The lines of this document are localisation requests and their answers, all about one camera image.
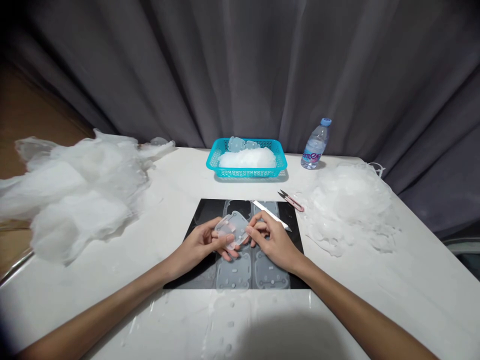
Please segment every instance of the right hand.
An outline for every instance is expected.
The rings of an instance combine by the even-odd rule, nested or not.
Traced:
[[[282,224],[263,210],[250,220],[246,232],[251,237],[252,247],[258,243],[271,261],[289,273],[294,273],[305,260],[305,255],[295,247]]]

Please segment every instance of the red scissors handle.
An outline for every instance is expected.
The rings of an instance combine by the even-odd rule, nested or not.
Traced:
[[[293,200],[290,196],[286,196],[285,200],[290,203],[295,209],[297,209],[299,212],[303,213],[305,211],[304,207],[300,205],[298,202]]]

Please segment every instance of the bottle label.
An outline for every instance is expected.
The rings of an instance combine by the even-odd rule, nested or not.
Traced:
[[[303,151],[303,160],[310,164],[314,164],[319,161],[321,156],[321,153],[310,152],[307,149]]]

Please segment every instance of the blue plastic basket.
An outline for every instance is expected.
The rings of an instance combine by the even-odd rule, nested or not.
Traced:
[[[229,137],[222,137],[213,143],[206,167],[213,170],[219,178],[275,178],[287,168],[282,144],[273,139],[242,138],[254,141],[262,148],[269,148],[276,157],[276,167],[219,167],[219,157],[229,150]]]

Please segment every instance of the bottle cap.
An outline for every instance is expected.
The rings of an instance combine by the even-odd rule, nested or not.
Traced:
[[[320,121],[320,124],[327,127],[327,126],[330,126],[330,124],[332,123],[332,120],[330,120],[328,117],[324,117],[321,121]]]

